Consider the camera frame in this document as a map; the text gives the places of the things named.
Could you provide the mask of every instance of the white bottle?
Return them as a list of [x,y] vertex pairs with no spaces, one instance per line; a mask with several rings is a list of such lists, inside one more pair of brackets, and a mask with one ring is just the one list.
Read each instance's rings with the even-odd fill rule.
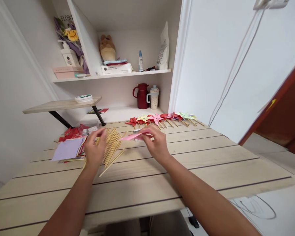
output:
[[160,90],[153,85],[153,88],[150,89],[150,93],[147,94],[147,103],[151,103],[151,109],[157,109],[158,105],[158,95],[160,94]]
[[143,71],[143,57],[142,57],[141,50],[140,50],[140,53],[139,53],[139,71]]
[[58,40],[58,42],[63,43],[63,49],[61,49],[61,53],[63,55],[63,58],[66,61],[67,66],[80,67],[78,58],[76,57],[76,54],[75,54],[75,51],[70,49],[70,47],[66,41]]

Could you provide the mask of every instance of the pants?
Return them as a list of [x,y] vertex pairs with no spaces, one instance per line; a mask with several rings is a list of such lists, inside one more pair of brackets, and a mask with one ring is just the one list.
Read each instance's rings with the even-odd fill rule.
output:
[[[139,219],[107,225],[105,236],[140,236]],[[191,236],[187,223],[180,211],[152,216],[150,236]]]

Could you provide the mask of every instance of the power outlet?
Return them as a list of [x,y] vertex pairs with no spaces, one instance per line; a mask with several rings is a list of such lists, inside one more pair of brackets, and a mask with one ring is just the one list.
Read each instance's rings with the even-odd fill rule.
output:
[[289,0],[256,0],[253,7],[254,10],[264,9],[268,5],[268,9],[284,8]]

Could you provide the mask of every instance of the stuffed toy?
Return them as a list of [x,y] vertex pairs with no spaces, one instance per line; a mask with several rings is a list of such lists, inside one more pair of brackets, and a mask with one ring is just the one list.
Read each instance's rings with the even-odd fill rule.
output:
[[79,40],[78,33],[76,32],[76,30],[71,30],[68,32],[68,39],[71,42],[75,42]]
[[107,37],[102,34],[101,44],[99,45],[99,50],[101,52],[104,61],[115,61],[116,60],[116,48],[111,40],[111,36]]

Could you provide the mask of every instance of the stack of paper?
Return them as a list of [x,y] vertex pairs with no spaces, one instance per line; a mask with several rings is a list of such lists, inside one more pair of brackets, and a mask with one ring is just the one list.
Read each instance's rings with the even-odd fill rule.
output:
[[84,143],[87,136],[75,139],[67,139],[60,142],[51,161],[79,161],[85,158]]

